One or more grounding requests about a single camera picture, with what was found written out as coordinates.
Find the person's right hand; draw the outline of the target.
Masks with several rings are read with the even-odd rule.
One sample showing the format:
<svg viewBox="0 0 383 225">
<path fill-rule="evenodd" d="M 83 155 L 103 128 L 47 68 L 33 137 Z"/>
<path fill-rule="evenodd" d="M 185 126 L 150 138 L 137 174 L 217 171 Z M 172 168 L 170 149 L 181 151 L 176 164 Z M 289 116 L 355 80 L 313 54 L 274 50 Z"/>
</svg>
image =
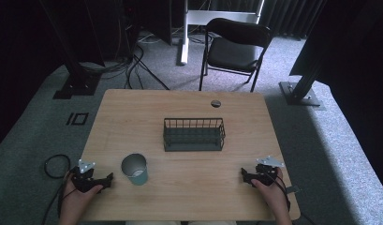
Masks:
<svg viewBox="0 0 383 225">
<path fill-rule="evenodd" d="M 252 180 L 252 184 L 262 194 L 266 204 L 270 207 L 274 217 L 277 220 L 289 219 L 289 212 L 287 209 L 287 200 L 284 194 L 285 186 L 282 183 L 283 174 L 280 168 L 277 169 L 276 182 L 270 186 L 265 186 L 257 179 Z"/>
</svg>

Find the black folding chair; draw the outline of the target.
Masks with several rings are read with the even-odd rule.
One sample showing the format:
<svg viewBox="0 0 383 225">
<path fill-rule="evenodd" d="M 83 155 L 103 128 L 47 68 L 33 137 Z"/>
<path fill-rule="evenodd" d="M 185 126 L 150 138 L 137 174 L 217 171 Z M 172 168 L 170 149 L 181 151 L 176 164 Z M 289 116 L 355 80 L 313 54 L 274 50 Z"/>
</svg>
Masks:
<svg viewBox="0 0 383 225">
<path fill-rule="evenodd" d="M 225 18 L 210 20 L 205 27 L 205 44 L 199 75 L 199 90 L 210 69 L 247 76 L 256 87 L 262 61 L 273 35 L 267 26 Z"/>
</svg>

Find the black tape floor marking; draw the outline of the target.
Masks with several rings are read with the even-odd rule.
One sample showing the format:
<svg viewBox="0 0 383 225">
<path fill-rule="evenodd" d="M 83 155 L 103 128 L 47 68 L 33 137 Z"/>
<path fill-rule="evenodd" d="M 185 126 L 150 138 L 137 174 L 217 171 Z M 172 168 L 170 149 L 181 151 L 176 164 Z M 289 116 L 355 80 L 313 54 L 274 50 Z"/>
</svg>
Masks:
<svg viewBox="0 0 383 225">
<path fill-rule="evenodd" d="M 86 124 L 89 117 L 88 112 L 72 112 L 67 118 L 67 126 L 83 126 Z"/>
</svg>

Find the teal metal cup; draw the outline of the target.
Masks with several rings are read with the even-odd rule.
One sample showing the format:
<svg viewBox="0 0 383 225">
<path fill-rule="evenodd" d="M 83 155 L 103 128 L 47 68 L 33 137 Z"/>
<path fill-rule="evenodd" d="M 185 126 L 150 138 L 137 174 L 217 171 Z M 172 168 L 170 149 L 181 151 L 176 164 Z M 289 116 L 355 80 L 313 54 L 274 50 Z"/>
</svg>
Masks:
<svg viewBox="0 0 383 225">
<path fill-rule="evenodd" d="M 142 186 L 148 180 L 147 160 L 142 154 L 126 156 L 121 163 L 121 170 L 133 185 Z"/>
</svg>

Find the white desk frame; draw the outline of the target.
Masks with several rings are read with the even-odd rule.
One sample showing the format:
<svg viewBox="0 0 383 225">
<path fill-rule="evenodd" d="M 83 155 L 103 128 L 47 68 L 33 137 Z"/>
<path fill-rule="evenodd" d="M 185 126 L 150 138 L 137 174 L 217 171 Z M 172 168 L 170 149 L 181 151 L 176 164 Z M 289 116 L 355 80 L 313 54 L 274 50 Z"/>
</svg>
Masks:
<svg viewBox="0 0 383 225">
<path fill-rule="evenodd" d="M 188 8 L 188 1 L 184 0 L 184 26 L 182 37 L 182 49 L 180 63 L 186 65 L 188 62 L 188 26 L 189 25 L 206 25 L 210 20 L 215 18 L 225 18 L 237 22 L 255 23 L 258 24 L 261 11 L 265 0 L 258 0 L 257 9 L 254 12 L 239 12 L 239 11 L 223 11 L 223 10 L 193 10 Z"/>
</svg>

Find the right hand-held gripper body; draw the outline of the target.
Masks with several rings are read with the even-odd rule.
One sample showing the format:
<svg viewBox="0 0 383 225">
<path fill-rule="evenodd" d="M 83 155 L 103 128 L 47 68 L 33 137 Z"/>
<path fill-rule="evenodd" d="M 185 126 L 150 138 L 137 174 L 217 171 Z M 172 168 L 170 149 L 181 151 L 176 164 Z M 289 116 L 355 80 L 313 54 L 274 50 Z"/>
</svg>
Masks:
<svg viewBox="0 0 383 225">
<path fill-rule="evenodd" d="M 258 180 L 265 186 L 270 186 L 276 180 L 277 169 L 285 166 L 284 162 L 272 156 L 257 158 L 256 163 L 256 172 L 250 175 L 250 180 Z"/>
</svg>

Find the black metal stand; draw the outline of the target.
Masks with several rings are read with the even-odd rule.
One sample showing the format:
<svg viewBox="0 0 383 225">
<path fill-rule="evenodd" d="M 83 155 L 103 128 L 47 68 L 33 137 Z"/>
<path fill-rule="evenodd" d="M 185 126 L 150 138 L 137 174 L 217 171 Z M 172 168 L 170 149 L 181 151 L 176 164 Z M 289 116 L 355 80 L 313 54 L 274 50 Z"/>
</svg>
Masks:
<svg viewBox="0 0 383 225">
<path fill-rule="evenodd" d="M 312 84 L 321 70 L 321 53 L 315 52 L 311 47 L 304 46 L 297 57 L 290 76 L 298 75 L 297 82 L 280 82 L 279 86 L 288 105 L 303 105 L 319 107 L 321 102 L 317 99 Z"/>
<path fill-rule="evenodd" d="M 73 96 L 93 96 L 96 92 L 101 73 L 86 71 L 79 63 L 62 27 L 57 14 L 53 11 L 52 0 L 37 0 L 47 18 L 46 29 L 53 47 L 58 52 L 68 71 L 63 87 L 53 95 L 54 99 L 71 99 Z"/>
</svg>

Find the person's left hand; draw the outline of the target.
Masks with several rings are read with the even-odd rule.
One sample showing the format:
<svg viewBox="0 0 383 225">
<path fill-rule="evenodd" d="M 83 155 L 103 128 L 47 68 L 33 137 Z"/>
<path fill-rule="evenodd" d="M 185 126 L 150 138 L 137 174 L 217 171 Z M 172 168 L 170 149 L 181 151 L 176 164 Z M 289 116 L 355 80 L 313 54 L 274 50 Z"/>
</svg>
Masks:
<svg viewBox="0 0 383 225">
<path fill-rule="evenodd" d="M 78 220 L 101 189 L 102 186 L 97 185 L 87 192 L 81 192 L 71 182 L 67 183 L 62 199 L 60 219 Z"/>
</svg>

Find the grey pleated curtain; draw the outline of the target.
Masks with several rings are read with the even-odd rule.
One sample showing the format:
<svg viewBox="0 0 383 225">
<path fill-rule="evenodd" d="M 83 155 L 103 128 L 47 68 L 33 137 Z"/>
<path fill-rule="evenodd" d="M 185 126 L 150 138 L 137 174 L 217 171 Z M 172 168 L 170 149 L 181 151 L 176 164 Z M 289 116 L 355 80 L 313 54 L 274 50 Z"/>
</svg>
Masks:
<svg viewBox="0 0 383 225">
<path fill-rule="evenodd" d="M 274 36 L 307 38 L 327 0 L 264 0 L 259 23 Z"/>
</svg>

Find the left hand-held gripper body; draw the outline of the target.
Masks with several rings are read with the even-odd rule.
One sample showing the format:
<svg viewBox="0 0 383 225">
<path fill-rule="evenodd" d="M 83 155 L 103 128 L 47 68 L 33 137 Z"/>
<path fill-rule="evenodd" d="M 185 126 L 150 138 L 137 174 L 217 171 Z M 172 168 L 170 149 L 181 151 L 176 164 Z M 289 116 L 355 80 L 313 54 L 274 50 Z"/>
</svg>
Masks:
<svg viewBox="0 0 383 225">
<path fill-rule="evenodd" d="M 94 162 L 87 162 L 79 159 L 78 165 L 71 170 L 71 173 L 73 174 L 71 181 L 75 188 L 82 193 L 89 191 L 94 186 L 102 184 L 99 179 L 95 180 L 93 178 L 95 165 Z"/>
</svg>

